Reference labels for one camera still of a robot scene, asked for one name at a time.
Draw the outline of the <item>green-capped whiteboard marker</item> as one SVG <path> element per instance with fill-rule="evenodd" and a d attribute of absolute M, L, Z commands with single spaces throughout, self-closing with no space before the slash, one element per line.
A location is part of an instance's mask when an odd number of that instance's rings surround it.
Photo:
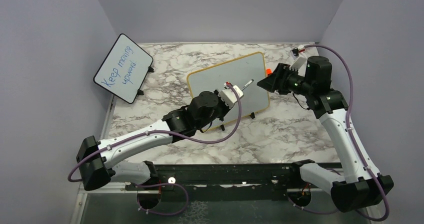
<path fill-rule="evenodd" d="M 250 84 L 254 82 L 254 79 L 250 79 L 246 84 L 244 84 L 240 89 L 243 91 L 246 89 Z"/>

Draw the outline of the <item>yellow-framed whiteboard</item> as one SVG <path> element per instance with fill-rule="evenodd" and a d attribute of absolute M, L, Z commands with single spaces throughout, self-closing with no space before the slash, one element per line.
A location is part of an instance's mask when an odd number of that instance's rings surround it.
<path fill-rule="evenodd" d="M 194 98 L 202 91 L 222 90 L 226 82 L 241 88 L 250 79 L 254 82 L 243 90 L 242 117 L 265 110 L 270 105 L 268 91 L 257 86 L 266 77 L 264 54 L 255 52 L 221 64 L 213 65 L 187 75 L 190 95 Z"/>

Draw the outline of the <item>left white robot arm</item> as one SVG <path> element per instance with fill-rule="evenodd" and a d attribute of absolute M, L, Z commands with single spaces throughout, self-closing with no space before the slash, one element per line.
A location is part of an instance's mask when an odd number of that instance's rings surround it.
<path fill-rule="evenodd" d="M 82 182 L 86 191 L 99 189 L 110 182 L 132 182 L 151 189 L 158 178 L 153 163 L 131 163 L 126 159 L 185 139 L 202 144 L 225 141 L 229 135 L 219 140 L 200 140 L 194 135 L 215 119 L 223 121 L 234 106 L 241 106 L 241 98 L 241 94 L 235 94 L 231 89 L 203 91 L 190 104 L 170 111 L 162 119 L 137 131 L 103 140 L 87 137 L 80 146 L 77 164 L 70 171 L 68 180 Z M 72 178 L 75 171 L 81 176 L 76 180 Z"/>

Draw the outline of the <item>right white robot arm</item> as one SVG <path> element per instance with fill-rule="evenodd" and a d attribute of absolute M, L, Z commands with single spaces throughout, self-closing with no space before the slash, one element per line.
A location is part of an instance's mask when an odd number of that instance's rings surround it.
<path fill-rule="evenodd" d="M 327 131 L 341 162 L 343 176 L 312 160 L 294 162 L 289 182 L 294 187 L 310 183 L 328 193 L 336 208 L 348 212 L 377 205 L 393 188 L 389 175 L 382 175 L 370 160 L 348 116 L 349 106 L 340 91 L 331 88 L 332 64 L 328 58 L 309 57 L 304 76 L 288 64 L 276 69 L 257 85 L 281 95 L 306 98 L 307 106 Z"/>

